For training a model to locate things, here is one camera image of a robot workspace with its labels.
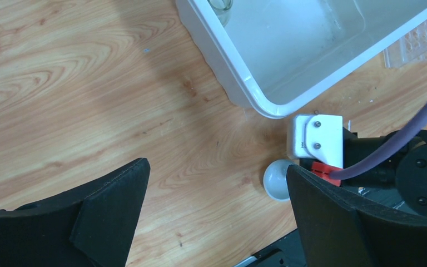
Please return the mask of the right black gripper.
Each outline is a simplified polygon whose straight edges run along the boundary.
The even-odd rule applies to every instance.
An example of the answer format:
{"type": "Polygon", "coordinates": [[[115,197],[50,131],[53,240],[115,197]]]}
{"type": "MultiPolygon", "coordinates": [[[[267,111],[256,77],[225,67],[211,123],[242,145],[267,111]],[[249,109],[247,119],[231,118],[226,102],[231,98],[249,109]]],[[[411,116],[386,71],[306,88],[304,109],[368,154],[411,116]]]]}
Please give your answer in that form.
{"type": "Polygon", "coordinates": [[[346,180],[329,178],[331,167],[319,160],[301,159],[300,166],[323,180],[358,193],[386,206],[405,204],[412,212],[427,217],[427,130],[372,169],[346,180]]]}

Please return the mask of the small clear glass jar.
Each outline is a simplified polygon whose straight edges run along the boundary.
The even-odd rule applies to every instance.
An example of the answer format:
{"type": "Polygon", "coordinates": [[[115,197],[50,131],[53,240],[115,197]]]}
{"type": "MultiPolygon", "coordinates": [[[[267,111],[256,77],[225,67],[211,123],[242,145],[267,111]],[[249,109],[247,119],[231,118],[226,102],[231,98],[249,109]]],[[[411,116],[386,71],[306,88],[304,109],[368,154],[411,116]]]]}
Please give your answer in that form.
{"type": "Polygon", "coordinates": [[[226,26],[231,17],[233,0],[208,0],[212,10],[217,15],[220,23],[226,26]]]}

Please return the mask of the white plastic bin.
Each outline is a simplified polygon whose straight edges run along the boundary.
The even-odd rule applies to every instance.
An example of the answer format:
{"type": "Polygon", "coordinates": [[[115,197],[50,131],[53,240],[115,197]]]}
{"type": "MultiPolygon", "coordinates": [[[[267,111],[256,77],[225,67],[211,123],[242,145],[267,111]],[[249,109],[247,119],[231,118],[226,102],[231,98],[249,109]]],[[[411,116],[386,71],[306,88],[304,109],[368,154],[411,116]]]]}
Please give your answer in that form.
{"type": "Polygon", "coordinates": [[[229,100],[288,117],[427,19],[427,1],[176,1],[229,100]]]}

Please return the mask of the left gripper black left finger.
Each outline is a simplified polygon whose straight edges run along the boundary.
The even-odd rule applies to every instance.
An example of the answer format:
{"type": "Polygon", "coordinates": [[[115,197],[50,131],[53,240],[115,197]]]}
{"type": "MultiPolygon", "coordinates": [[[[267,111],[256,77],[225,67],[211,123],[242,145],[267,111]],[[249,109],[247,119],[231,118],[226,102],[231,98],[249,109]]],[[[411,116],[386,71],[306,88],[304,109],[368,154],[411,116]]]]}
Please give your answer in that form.
{"type": "Polygon", "coordinates": [[[0,266],[125,266],[150,164],[136,159],[55,196],[0,210],[0,266]]]}

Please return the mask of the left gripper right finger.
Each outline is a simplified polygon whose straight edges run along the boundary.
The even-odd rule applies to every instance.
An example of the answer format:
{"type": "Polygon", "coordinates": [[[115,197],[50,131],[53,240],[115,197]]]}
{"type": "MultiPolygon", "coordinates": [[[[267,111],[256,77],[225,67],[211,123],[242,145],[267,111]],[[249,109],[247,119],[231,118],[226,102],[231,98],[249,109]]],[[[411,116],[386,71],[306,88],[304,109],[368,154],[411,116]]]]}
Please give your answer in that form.
{"type": "Polygon", "coordinates": [[[427,266],[427,217],[335,186],[299,165],[287,186],[308,266],[427,266]]]}

